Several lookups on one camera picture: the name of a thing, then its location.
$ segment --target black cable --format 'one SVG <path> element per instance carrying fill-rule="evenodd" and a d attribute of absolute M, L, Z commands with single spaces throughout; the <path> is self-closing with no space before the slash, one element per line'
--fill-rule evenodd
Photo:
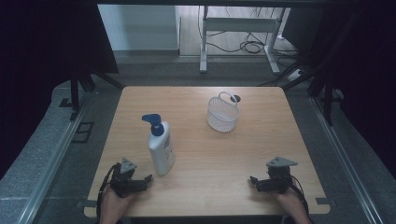
<path fill-rule="evenodd" d="M 225 11 L 227 12 L 228 17 L 230 17 L 230 12 L 228 12 L 228 7 L 225 7 Z"/>
<path fill-rule="evenodd" d="M 291 64 L 289 67 L 287 67 L 280 75 L 278 75 L 276 78 L 274 78 L 271 81 L 263 82 L 262 84 L 257 85 L 257 87 L 262 87 L 270 83 L 274 83 L 274 86 L 276 86 L 276 83 L 285 75 L 288 75 L 294 68 L 297 68 L 300 66 L 300 61 L 296 61 L 295 63 Z"/>
<path fill-rule="evenodd" d="M 274 11 L 275 11 L 275 8 L 273 7 L 273 11 L 271 12 L 270 19 L 272 19 L 272 16 L 274 15 Z"/>
<path fill-rule="evenodd" d="M 252 17 L 254 12 L 257 12 L 257 8 L 256 7 L 251 11 L 250 17 Z M 262 8 L 260 7 L 259 13 L 257 13 L 256 18 L 259 18 L 261 12 L 262 12 Z"/>
<path fill-rule="evenodd" d="M 296 49 L 273 49 L 273 54 L 276 56 L 287 56 L 295 59 L 298 58 L 298 50 Z"/>
<path fill-rule="evenodd" d="M 299 184 L 300 188 L 298 189 L 293 183 L 290 183 L 287 179 L 285 179 L 283 176 L 281 175 L 276 175 L 277 179 L 280 179 L 281 181 L 283 181 L 285 184 L 287 184 L 289 186 L 289 188 L 293 189 L 294 192 L 296 192 L 296 194 L 298 195 L 300 202 L 303 204 L 303 207 L 305 209 L 306 214 L 309 217 L 309 208 L 308 208 L 308 202 L 306 201 L 306 198 L 304 196 L 304 191 L 303 191 L 303 187 L 300 184 L 300 181 L 294 177 L 293 175 L 290 175 L 291 178 L 295 179 L 297 181 L 297 183 Z"/>
<path fill-rule="evenodd" d="M 101 214 L 101 203 L 102 203 L 102 196 L 103 196 L 103 191 L 105 190 L 106 185 L 108 184 L 108 177 L 110 176 L 111 172 L 120 165 L 119 163 L 113 165 L 110 170 L 108 171 L 107 175 L 105 176 L 105 179 L 103 180 L 102 186 L 99 188 L 98 192 L 98 199 L 96 200 L 96 218 L 97 222 L 99 223 L 100 220 L 100 214 Z"/>
<path fill-rule="evenodd" d="M 262 10 L 262 9 L 260 8 L 260 11 L 259 11 L 257 17 L 260 16 L 261 10 Z M 201 7 L 198 7 L 198 23 L 197 23 L 197 25 L 198 25 L 199 36 L 200 36 L 201 39 L 202 39 L 202 38 L 203 38 L 203 35 L 202 35 L 202 33 L 201 33 L 201 27 L 200 27 L 200 24 L 199 24 L 199 22 L 200 22 L 200 18 L 199 18 L 200 13 L 201 13 Z M 213 34 L 213 35 L 208 35 L 208 36 L 220 35 L 220 34 L 224 34 L 224 33 L 226 33 L 226 32 L 227 32 L 227 31 L 222 31 L 222 32 L 218 32 L 218 33 L 215 33 L 215 34 Z M 248 38 L 249 38 L 250 36 L 253 36 L 257 41 L 249 41 Z M 263 50 L 263 48 L 264 48 L 264 46 L 265 46 L 265 44 L 266 44 L 266 42 L 267 42 L 267 38 L 268 38 L 268 33 L 266 33 L 266 35 L 265 35 L 265 41 L 264 41 L 264 43 L 262 43 L 262 41 L 260 41 L 260 39 L 257 38 L 255 35 L 253 35 L 251 32 L 247 32 L 247 36 L 245 37 L 245 41 L 243 41 L 242 43 L 240 43 L 239 49 L 232 49 L 232 50 L 223 49 L 223 48 L 221 48 L 221 47 L 219 47 L 219 46 L 217 46 L 217 45 L 215 45 L 215 44 L 208 43 L 208 42 L 206 42 L 206 44 L 207 44 L 207 45 L 211 45 L 211 46 L 213 46 L 213 47 L 215 47 L 215 48 L 218 48 L 218 49 L 220 49 L 220 50 L 222 50 L 222 51 L 224 51 L 224 52 L 237 52 L 237 51 L 239 51 L 239 50 L 244 50 L 244 51 L 246 51 L 246 52 L 248 52 L 248 53 L 254 53 L 254 54 L 256 54 L 256 53 L 260 53 L 260 52 Z M 257 50 L 249 50 L 249 49 L 247 49 L 247 46 L 253 46 L 253 47 L 257 48 Z"/>
<path fill-rule="evenodd" d="M 283 59 L 293 59 L 293 58 L 288 57 L 288 56 L 279 56 L 279 57 L 277 57 L 277 59 L 276 59 L 277 64 L 279 64 L 280 66 L 282 66 L 282 67 L 289 67 L 289 65 L 285 65 L 285 64 L 283 64 L 283 63 L 281 62 L 281 60 L 283 60 Z"/>

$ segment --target blue pump cap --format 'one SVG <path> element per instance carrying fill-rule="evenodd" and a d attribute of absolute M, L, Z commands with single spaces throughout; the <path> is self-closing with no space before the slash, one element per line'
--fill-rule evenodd
<path fill-rule="evenodd" d="M 151 133 L 154 136 L 163 135 L 163 125 L 161 124 L 161 116 L 159 114 L 143 115 L 142 120 L 151 124 Z"/>

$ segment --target lotion bottle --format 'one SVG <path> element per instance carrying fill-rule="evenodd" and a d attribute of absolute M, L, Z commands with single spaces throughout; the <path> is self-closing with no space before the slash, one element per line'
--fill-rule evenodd
<path fill-rule="evenodd" d="M 175 162 L 172 150 L 169 123 L 161 122 L 159 114 L 147 114 L 142 120 L 151 124 L 151 133 L 148 135 L 148 149 L 154 163 L 157 175 L 166 175 Z"/>

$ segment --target metal frame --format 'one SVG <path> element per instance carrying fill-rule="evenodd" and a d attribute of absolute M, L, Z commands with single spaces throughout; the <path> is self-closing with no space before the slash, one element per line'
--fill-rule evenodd
<path fill-rule="evenodd" d="M 200 72 L 207 71 L 207 48 L 206 48 L 206 32 L 207 31 L 231 31 L 231 32 L 257 32 L 257 33 L 271 33 L 269 44 L 264 47 L 265 54 L 271 65 L 271 69 L 275 75 L 279 74 L 279 67 L 272 53 L 274 44 L 282 24 L 285 8 L 276 19 L 258 19 L 258 18 L 208 18 L 208 6 L 205 6 L 202 28 L 202 44 L 201 44 L 201 60 Z"/>

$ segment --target wooden table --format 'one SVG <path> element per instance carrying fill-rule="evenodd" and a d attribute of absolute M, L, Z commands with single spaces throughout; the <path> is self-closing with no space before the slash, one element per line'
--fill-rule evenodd
<path fill-rule="evenodd" d="M 236 128 L 220 133 L 206 122 L 207 104 L 221 91 L 241 97 Z M 159 113 L 171 126 L 176 161 L 156 175 L 148 150 L 149 124 L 142 115 Z M 325 214 L 328 204 L 284 92 L 277 87 L 126 87 L 111 125 L 88 200 L 96 201 L 110 167 L 122 157 L 137 165 L 133 179 L 153 174 L 128 217 L 281 215 L 269 195 L 257 192 L 249 176 L 267 179 L 266 163 L 279 156 L 291 166 L 311 214 Z M 85 208 L 87 217 L 95 209 Z"/>

